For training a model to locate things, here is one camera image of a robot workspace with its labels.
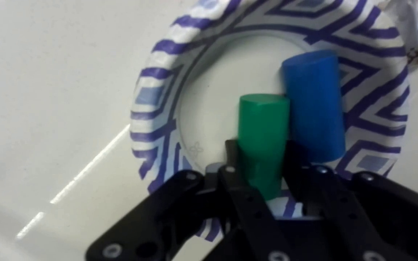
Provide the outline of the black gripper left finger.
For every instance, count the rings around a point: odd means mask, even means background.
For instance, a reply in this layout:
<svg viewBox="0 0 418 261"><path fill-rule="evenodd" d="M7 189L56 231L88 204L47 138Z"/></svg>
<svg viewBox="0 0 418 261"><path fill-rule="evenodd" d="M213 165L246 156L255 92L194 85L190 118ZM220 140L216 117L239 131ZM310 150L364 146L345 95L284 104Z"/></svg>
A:
<svg viewBox="0 0 418 261"><path fill-rule="evenodd" d="M182 169L113 223L87 247L85 261L172 261L208 218L221 240L203 261L294 261L296 252L259 192L239 170L239 147L211 170Z"/></svg>

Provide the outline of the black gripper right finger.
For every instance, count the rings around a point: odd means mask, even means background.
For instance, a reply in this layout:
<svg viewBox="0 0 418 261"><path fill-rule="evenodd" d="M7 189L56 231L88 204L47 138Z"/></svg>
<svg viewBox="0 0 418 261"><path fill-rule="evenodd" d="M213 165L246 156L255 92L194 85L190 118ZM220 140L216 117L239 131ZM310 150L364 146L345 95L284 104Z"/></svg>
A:
<svg viewBox="0 0 418 261"><path fill-rule="evenodd" d="M418 192L371 170L349 178L285 143L282 178L301 214L317 217L341 261L418 261Z"/></svg>

